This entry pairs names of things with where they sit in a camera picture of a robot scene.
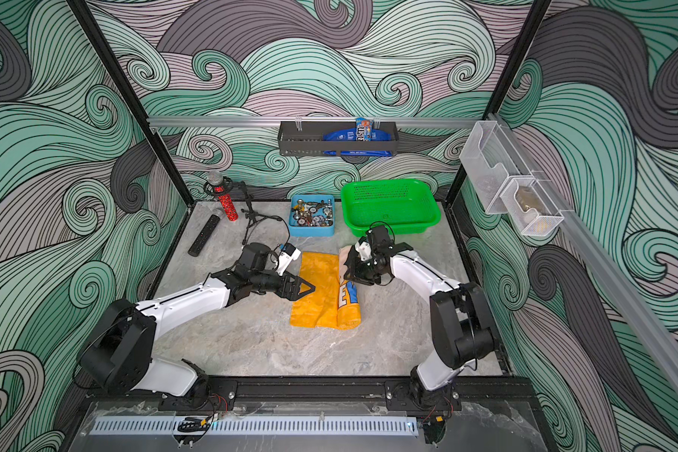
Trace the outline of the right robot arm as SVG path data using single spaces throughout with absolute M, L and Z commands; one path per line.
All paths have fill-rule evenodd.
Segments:
M 482 288 L 431 266 L 388 224 L 371 226 L 348 251 L 346 280 L 380 286 L 400 280 L 429 303 L 433 351 L 414 371 L 418 394 L 443 389 L 467 367 L 495 351 L 496 327 Z

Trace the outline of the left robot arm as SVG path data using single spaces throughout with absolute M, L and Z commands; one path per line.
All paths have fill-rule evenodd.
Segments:
M 230 307 L 249 295 L 273 293 L 299 301 L 316 287 L 287 271 L 301 256 L 291 244 L 267 264 L 273 251 L 261 243 L 243 247 L 231 267 L 207 275 L 203 282 L 169 296 L 131 303 L 118 299 L 105 309 L 77 354 L 76 364 L 97 387 L 111 395 L 150 391 L 188 397 L 201 385 L 203 372 L 187 361 L 173 362 L 154 353 L 154 342 L 200 316 Z

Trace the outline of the yellow pillowcase with print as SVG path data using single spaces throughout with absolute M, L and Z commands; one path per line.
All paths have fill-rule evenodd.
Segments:
M 358 289 L 345 278 L 350 247 L 339 254 L 307 252 L 301 258 L 299 276 L 316 290 L 292 306 L 289 324 L 298 328 L 353 330 L 361 325 Z

